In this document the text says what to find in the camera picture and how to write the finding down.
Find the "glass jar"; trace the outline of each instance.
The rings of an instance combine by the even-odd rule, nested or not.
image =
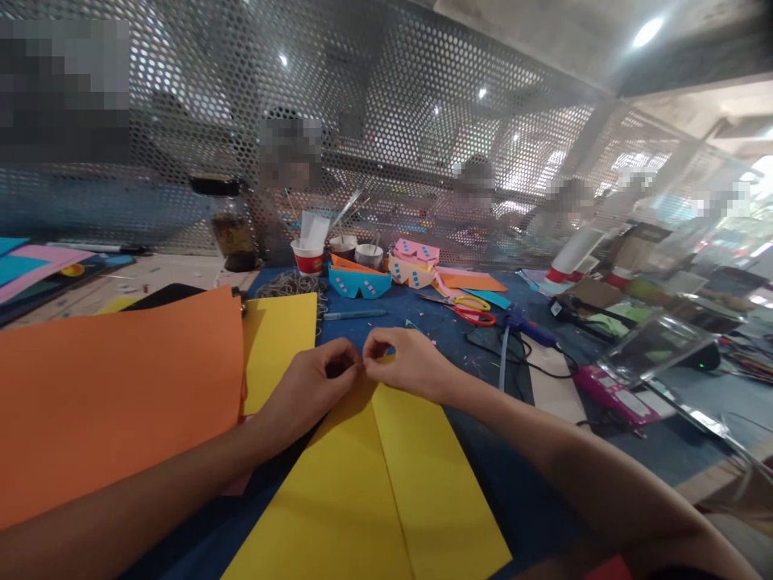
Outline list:
[[[232,272],[254,270],[257,264],[250,222],[242,190],[244,183],[234,176],[191,175],[191,188],[207,198],[209,224],[217,249]]]

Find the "folded yellow paper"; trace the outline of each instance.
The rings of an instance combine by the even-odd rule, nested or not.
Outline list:
[[[443,409],[362,379],[223,578],[482,580],[510,560]]]
[[[380,384],[373,410],[414,577],[489,578],[512,556],[443,408]]]
[[[411,578],[370,397],[336,406],[231,561],[225,580]]]
[[[247,301],[243,324],[247,398],[244,414],[260,410],[292,358],[314,348],[316,294]]]

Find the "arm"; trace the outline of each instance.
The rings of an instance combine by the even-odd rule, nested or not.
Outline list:
[[[377,362],[390,346],[395,361]],[[620,552],[635,578],[676,565],[728,580],[758,578],[705,518],[647,468],[600,437],[467,375],[421,333],[374,329],[363,356],[372,379],[467,412],[506,439]]]
[[[362,368],[338,338],[299,353],[252,420],[0,532],[0,578],[115,578],[229,483],[303,436]],[[332,366],[344,368],[328,379]]]

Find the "blue paper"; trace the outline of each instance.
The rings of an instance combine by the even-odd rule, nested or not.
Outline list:
[[[496,292],[489,292],[488,290],[469,290],[467,288],[463,288],[463,290],[465,292],[469,292],[473,296],[482,298],[486,302],[490,302],[493,305],[497,305],[502,310],[507,310],[513,305],[513,303],[510,302],[507,298],[505,298],[501,294],[497,294]]]
[[[372,300],[379,298],[392,285],[392,276],[389,274],[369,274],[351,270],[337,270],[334,267],[328,269],[330,285],[344,298],[357,298],[362,294],[363,298]]]
[[[0,238],[0,256],[29,242],[29,238]]]
[[[0,286],[24,276],[48,262],[25,256],[0,256]]]

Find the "marker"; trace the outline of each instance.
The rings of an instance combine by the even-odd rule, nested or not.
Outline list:
[[[347,318],[371,318],[376,316],[384,316],[387,311],[384,309],[375,310],[359,310],[353,313],[327,313],[324,315],[325,320],[346,320]]]

